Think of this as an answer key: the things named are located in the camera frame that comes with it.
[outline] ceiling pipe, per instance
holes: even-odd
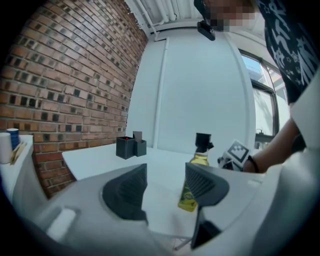
[[[161,20],[160,22],[153,24],[153,26],[155,27],[155,26],[163,25],[164,23],[165,21]]]
[[[165,46],[164,46],[164,52],[163,52],[163,58],[162,58],[162,64],[161,64],[160,80],[159,80],[159,85],[158,85],[158,94],[157,94],[157,100],[156,100],[155,120],[154,120],[154,127],[153,127],[153,145],[152,145],[152,147],[154,149],[157,149],[158,148],[158,140],[159,140],[161,105],[162,105],[163,91],[164,91],[164,87],[165,87],[165,74],[166,74],[167,56],[168,56],[168,49],[169,49],[169,41],[170,40],[169,40],[169,37],[158,38],[160,32],[157,32],[157,30],[155,29],[155,24],[152,23],[146,8],[142,4],[141,0],[136,0],[136,2],[140,6],[142,12],[144,13],[146,20],[148,21],[149,25],[151,26],[151,29],[154,32],[154,35],[155,35],[154,41],[157,42],[157,41],[165,40]]]
[[[171,21],[175,21],[177,16],[175,15],[174,7],[172,5],[171,0],[165,0],[166,1],[166,6],[168,7],[169,11],[169,18]]]
[[[159,8],[159,11],[161,13],[161,16],[164,20],[164,22],[169,22],[169,18],[168,18],[168,15],[166,13],[166,10],[165,10],[165,7],[164,7],[164,3],[162,2],[162,0],[155,0],[158,8]]]

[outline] window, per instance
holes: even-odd
[[[272,84],[269,84],[267,82],[264,69],[259,61],[245,55],[242,55],[242,59],[244,61],[246,69],[248,70],[251,80],[257,81],[265,86],[273,88]]]
[[[270,67],[267,67],[267,70],[269,72],[276,94],[279,111],[279,129],[281,130],[290,118],[290,108],[288,106],[285,82],[277,71]]]
[[[253,88],[255,105],[255,130],[265,135],[274,135],[274,107],[271,94]]]
[[[290,117],[285,83],[276,67],[248,52],[240,52],[253,87],[254,147],[263,149]]]

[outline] white wall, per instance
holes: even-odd
[[[212,134],[212,165],[238,139],[253,148],[255,103],[241,55],[223,33],[214,42],[196,29],[161,32],[169,37],[158,148],[194,153],[196,133]],[[126,134],[143,132],[152,146],[164,41],[151,37],[143,53],[128,113]]]

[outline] window frame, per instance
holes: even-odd
[[[263,91],[265,93],[268,93],[271,96],[271,104],[272,104],[272,113],[273,113],[273,128],[272,128],[272,135],[266,135],[263,133],[258,132],[257,130],[255,131],[255,141],[256,142],[261,142],[261,143],[269,143],[272,141],[272,139],[278,134],[279,132],[279,127],[280,127],[280,119],[279,119],[279,108],[278,108],[278,100],[277,100],[277,94],[274,88],[274,83],[272,82],[271,76],[268,72],[267,67],[273,69],[274,71],[278,72],[279,74],[280,71],[277,67],[275,67],[274,65],[268,63],[267,61],[265,61],[264,59],[262,59],[261,57],[258,57],[250,52],[247,52],[245,50],[241,50],[239,49],[239,52],[242,56],[245,57],[249,57],[257,62],[260,63],[261,67],[262,67],[262,71],[265,75],[265,78],[267,80],[267,83],[269,85],[272,85],[272,88],[270,88],[269,86],[258,82],[256,80],[250,79],[251,80],[251,84],[252,87],[254,89]]]

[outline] blue cup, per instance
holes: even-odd
[[[19,140],[19,129],[10,128],[10,129],[7,129],[6,132],[10,134],[12,150],[15,150],[15,148],[20,143],[20,140]]]

